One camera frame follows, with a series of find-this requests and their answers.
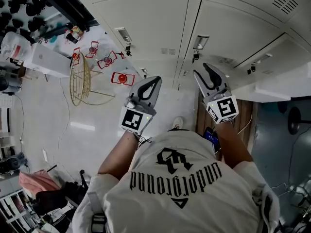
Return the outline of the white shelf unit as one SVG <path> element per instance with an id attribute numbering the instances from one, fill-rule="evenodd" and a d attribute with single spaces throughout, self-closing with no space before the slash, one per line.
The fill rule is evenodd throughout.
<path id="1" fill-rule="evenodd" d="M 16 233 L 30 233 L 34 222 L 27 205 L 27 196 L 19 189 L 0 198 L 0 213 Z"/>

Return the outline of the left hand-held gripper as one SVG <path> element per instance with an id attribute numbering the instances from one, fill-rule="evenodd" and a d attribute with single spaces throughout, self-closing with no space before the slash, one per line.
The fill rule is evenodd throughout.
<path id="1" fill-rule="evenodd" d="M 132 86 L 129 98 L 121 108 L 120 127 L 124 131 L 142 135 L 156 114 L 154 106 L 161 85 L 161 77 L 148 77 Z"/>

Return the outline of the black office chair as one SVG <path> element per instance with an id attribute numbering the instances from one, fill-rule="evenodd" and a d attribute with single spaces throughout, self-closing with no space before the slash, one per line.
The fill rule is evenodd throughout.
<path id="1" fill-rule="evenodd" d="M 77 208 L 82 202 L 88 185 L 85 180 L 85 171 L 79 171 L 81 184 L 78 182 L 66 182 L 61 189 L 54 191 L 38 192 L 35 196 L 32 208 L 39 216 L 43 216 L 53 210 L 62 209 L 67 206 L 68 202 Z"/>

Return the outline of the person's white printed t-shirt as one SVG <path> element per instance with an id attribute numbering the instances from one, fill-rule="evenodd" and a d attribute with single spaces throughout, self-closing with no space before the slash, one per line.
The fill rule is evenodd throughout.
<path id="1" fill-rule="evenodd" d="M 91 233 L 96 213 L 107 233 L 274 233 L 280 209 L 255 163 L 229 167 L 211 142 L 181 130 L 143 144 L 123 177 L 93 176 L 73 233 Z"/>

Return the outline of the black phone with blue screen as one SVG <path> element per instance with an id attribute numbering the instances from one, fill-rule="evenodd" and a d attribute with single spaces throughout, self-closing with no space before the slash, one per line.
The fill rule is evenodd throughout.
<path id="1" fill-rule="evenodd" d="M 211 127 L 206 127 L 204 134 L 203 134 L 203 138 L 212 143 L 214 153 L 219 152 L 221 147 L 220 147 L 218 135 Z"/>

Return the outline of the clear plastic jug red label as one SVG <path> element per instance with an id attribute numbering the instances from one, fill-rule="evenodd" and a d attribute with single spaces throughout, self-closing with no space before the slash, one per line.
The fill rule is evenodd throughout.
<path id="1" fill-rule="evenodd" d="M 24 61 L 31 55 L 31 43 L 15 32 L 7 32 L 1 42 L 0 52 L 4 58 Z"/>

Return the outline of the person's right forearm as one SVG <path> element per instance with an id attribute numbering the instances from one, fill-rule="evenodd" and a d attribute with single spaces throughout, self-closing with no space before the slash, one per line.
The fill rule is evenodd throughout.
<path id="1" fill-rule="evenodd" d="M 234 168 L 241 162 L 253 162 L 253 158 L 230 122 L 217 124 L 216 133 L 225 163 Z"/>

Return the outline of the white metal locker cabinet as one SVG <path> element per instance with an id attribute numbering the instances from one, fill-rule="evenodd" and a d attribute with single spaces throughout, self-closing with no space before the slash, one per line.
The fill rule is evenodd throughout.
<path id="1" fill-rule="evenodd" d="M 311 0 L 80 1 L 122 49 L 162 39 L 180 42 L 183 55 L 191 45 L 197 53 L 210 38 L 251 44 L 255 53 L 236 67 L 213 65 L 228 77 L 232 90 L 311 62 Z M 194 70 L 207 77 L 203 63 Z M 167 86 L 195 90 L 193 71 L 160 76 Z"/>

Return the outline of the black pedestal fan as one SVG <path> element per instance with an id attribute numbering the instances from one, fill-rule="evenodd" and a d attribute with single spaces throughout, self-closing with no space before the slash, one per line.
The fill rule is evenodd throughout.
<path id="1" fill-rule="evenodd" d="M 298 107 L 290 109 L 288 114 L 288 131 L 291 135 L 298 133 L 301 124 L 310 124 L 311 120 L 302 120 L 301 113 Z"/>

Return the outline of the black metal window frame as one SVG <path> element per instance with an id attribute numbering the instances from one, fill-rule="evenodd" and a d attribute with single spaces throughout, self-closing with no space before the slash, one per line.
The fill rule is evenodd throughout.
<path id="1" fill-rule="evenodd" d="M 64 15 L 70 23 L 77 25 L 84 31 L 89 31 L 91 27 L 98 26 L 99 23 L 85 8 L 80 0 L 46 0 L 50 5 Z"/>

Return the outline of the small wooden stool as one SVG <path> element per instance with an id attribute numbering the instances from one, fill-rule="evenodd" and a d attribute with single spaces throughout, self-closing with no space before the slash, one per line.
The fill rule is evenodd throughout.
<path id="1" fill-rule="evenodd" d="M 10 58 L 9 62 L 14 65 L 15 69 L 10 71 L 10 75 L 18 79 L 37 80 L 39 78 L 39 72 L 24 66 L 23 61 Z"/>

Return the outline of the wooden slat platform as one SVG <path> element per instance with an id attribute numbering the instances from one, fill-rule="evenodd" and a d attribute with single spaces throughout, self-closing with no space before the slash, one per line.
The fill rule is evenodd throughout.
<path id="1" fill-rule="evenodd" d="M 252 151 L 257 120 L 257 103 L 237 100 L 239 115 L 232 120 L 233 127 L 249 152 Z M 203 135 L 206 127 L 214 129 L 214 121 L 206 111 L 203 96 L 199 92 L 195 102 L 195 132 Z"/>

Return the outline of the large white block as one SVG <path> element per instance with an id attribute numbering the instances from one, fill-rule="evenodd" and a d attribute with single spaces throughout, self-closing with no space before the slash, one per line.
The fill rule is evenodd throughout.
<path id="1" fill-rule="evenodd" d="M 311 96 L 311 62 L 232 91 L 237 99 L 253 102 L 289 101 Z"/>

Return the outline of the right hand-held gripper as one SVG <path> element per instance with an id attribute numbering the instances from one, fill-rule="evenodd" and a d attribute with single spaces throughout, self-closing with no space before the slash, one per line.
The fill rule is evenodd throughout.
<path id="1" fill-rule="evenodd" d="M 236 97 L 227 87 L 226 75 L 211 64 L 203 63 L 203 67 L 208 73 L 209 83 L 196 70 L 193 71 L 193 76 L 203 96 L 206 111 L 216 124 L 234 119 L 239 114 L 239 109 Z"/>

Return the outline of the white ribbed heater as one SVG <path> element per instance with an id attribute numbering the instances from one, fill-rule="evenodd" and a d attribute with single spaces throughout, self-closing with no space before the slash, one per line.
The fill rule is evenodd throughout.
<path id="1" fill-rule="evenodd" d="M 0 94 L 0 108 L 13 108 L 15 97 L 8 94 Z"/>

